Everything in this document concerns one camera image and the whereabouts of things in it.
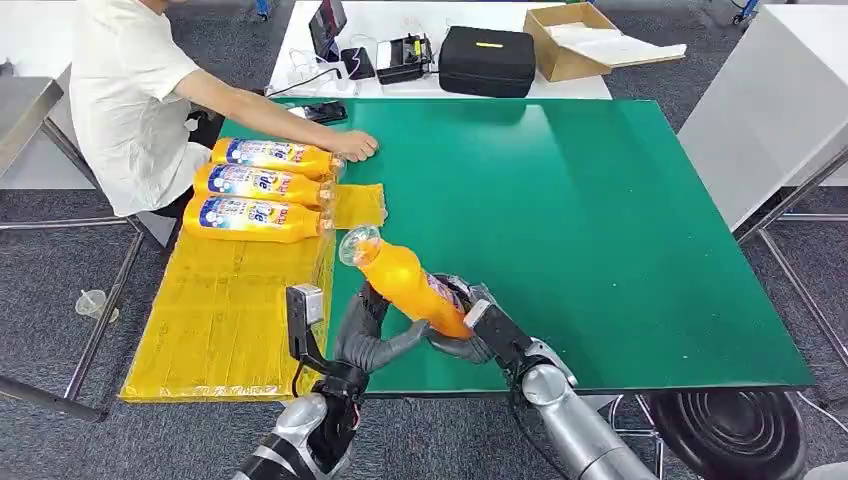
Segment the person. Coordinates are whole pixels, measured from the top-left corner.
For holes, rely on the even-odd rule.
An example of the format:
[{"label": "person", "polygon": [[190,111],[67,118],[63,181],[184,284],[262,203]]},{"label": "person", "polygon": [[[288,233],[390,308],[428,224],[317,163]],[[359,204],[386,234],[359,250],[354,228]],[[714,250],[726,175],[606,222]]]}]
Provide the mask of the person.
[{"label": "person", "polygon": [[[174,43],[165,16],[169,0],[77,3],[71,116],[80,149],[117,216],[181,216],[223,117],[346,160],[365,160],[377,149],[366,133],[337,132],[300,118],[197,66]],[[200,115],[190,133],[191,102],[223,117],[216,124]]]}]

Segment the small black box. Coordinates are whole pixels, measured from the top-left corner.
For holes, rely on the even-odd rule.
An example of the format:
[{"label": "small black box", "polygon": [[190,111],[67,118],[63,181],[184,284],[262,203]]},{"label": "small black box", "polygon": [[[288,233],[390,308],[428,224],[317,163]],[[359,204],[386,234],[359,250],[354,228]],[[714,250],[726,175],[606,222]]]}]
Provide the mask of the small black box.
[{"label": "small black box", "polygon": [[451,27],[439,54],[442,90],[526,97],[536,77],[533,37],[524,32]]}]

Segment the bottle label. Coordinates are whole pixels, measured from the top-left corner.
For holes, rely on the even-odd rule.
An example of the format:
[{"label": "bottle label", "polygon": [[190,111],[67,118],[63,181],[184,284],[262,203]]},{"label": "bottle label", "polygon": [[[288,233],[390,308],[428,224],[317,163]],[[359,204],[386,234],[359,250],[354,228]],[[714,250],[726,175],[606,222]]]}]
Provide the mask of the bottle label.
[{"label": "bottle label", "polygon": [[438,278],[430,275],[429,273],[425,272],[424,275],[427,276],[427,285],[429,285],[430,288],[435,290],[440,297],[450,302],[453,305],[453,308],[455,308],[458,312],[465,313],[465,309],[463,309],[462,304],[459,303],[459,298],[457,298],[456,294],[453,293],[447,285],[440,282]]},{"label": "bottle label", "polygon": [[248,227],[286,223],[288,205],[246,198],[211,197],[200,209],[200,225],[207,228],[246,230]]},{"label": "bottle label", "polygon": [[259,165],[268,159],[291,163],[300,162],[304,146],[298,143],[272,142],[269,140],[233,139],[227,149],[227,161],[241,165]]},{"label": "bottle label", "polygon": [[217,165],[209,174],[209,191],[232,195],[250,195],[252,192],[286,193],[291,175],[273,170]]}]

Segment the green table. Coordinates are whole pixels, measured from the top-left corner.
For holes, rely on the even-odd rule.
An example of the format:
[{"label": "green table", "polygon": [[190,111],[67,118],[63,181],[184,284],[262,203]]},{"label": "green table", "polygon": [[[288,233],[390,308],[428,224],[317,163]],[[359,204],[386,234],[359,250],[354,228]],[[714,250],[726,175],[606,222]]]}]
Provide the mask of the green table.
[{"label": "green table", "polygon": [[[485,282],[581,393],[791,387],[812,378],[654,102],[345,101],[374,135],[345,183],[385,185],[387,241]],[[227,123],[222,136],[255,133]],[[330,345],[362,275],[336,263]],[[394,309],[384,333],[407,328]],[[505,389],[422,343],[372,394]]]}]

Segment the yellow mat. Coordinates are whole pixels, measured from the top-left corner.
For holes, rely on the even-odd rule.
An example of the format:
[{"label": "yellow mat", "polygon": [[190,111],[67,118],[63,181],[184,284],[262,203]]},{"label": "yellow mat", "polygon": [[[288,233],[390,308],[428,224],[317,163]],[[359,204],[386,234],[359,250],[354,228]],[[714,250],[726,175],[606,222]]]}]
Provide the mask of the yellow mat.
[{"label": "yellow mat", "polygon": [[[382,225],[382,185],[339,186],[337,228]],[[335,235],[294,244],[208,240],[181,232],[120,397],[127,402],[285,400],[297,368],[288,354],[284,289],[324,289],[330,315]],[[316,326],[326,345],[326,322]],[[298,391],[317,375],[304,369]]]}]

